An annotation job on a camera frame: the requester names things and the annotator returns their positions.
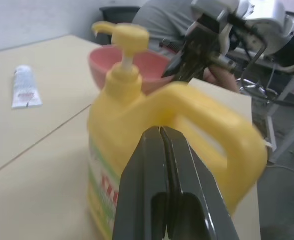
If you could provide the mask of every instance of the white tube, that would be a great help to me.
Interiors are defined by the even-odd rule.
[[[31,68],[27,65],[18,66],[13,84],[12,108],[28,108],[41,105],[42,101]]]

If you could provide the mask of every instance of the yellow pump cap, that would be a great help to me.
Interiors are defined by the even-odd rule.
[[[112,35],[111,42],[121,48],[128,58],[148,49],[149,33],[138,25],[100,21],[92,25],[92,31]]]

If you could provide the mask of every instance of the white object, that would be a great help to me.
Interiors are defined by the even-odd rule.
[[[12,108],[28,108],[41,105],[42,101],[31,68],[27,65],[20,65],[15,71]]]
[[[121,66],[125,71],[130,71],[132,69],[133,57],[127,57],[125,52],[122,52]]]

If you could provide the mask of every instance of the hand soap bottle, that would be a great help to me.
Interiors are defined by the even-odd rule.
[[[112,42],[123,52],[122,62],[107,74],[88,119],[88,201],[104,238],[112,237],[121,174],[142,134],[153,126],[167,126],[185,136],[214,175],[232,214],[267,162],[258,131],[232,110],[182,82],[173,82],[146,97],[132,60],[135,54],[147,50],[147,31],[131,24],[107,22],[98,22],[93,29],[112,35]],[[194,126],[218,142],[225,154],[217,152]]]

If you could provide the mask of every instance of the cable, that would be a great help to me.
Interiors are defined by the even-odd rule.
[[[262,97],[257,93],[254,92],[250,92],[247,89],[247,86],[244,85],[244,76],[245,74],[247,74],[247,72],[249,71],[249,69],[255,64],[255,62],[259,59],[259,57],[263,54],[263,52],[266,50],[267,48],[267,43],[264,40],[264,38],[258,33],[256,32],[253,28],[250,28],[246,25],[246,22],[243,21],[242,19],[238,18],[237,16],[230,14],[228,17],[228,23],[232,24],[234,27],[239,28],[240,30],[243,30],[247,33],[249,33],[250,35],[255,36],[262,44],[262,47],[260,48],[260,50],[257,52],[257,54],[252,58],[252,60],[248,63],[247,67],[244,69],[244,71],[241,74],[240,77],[240,83],[241,83],[241,87],[243,88],[243,90],[245,92],[247,92],[250,96],[264,100],[264,101],[270,101],[274,104],[283,106],[283,107],[292,107],[294,108],[294,102],[292,101],[279,101],[279,100],[274,100],[273,98],[270,98],[268,96]]]
[[[293,169],[288,168],[288,167],[286,167],[286,166],[273,165],[273,166],[266,166],[266,168],[279,168],[279,169],[285,169],[285,170],[288,170],[288,171],[294,173],[294,170],[293,170]]]
[[[271,81],[273,79],[273,75],[275,74],[275,71],[276,71],[276,64],[274,63],[273,67],[272,67],[272,72],[271,72],[269,81],[268,81],[267,86],[266,86],[266,89],[268,89],[268,87],[270,86],[270,83],[271,83]]]
[[[239,41],[242,44],[243,50],[245,51],[249,61],[252,61],[252,57],[249,54],[246,41],[241,36],[239,36],[236,31],[233,31],[233,34],[236,37],[237,41]]]

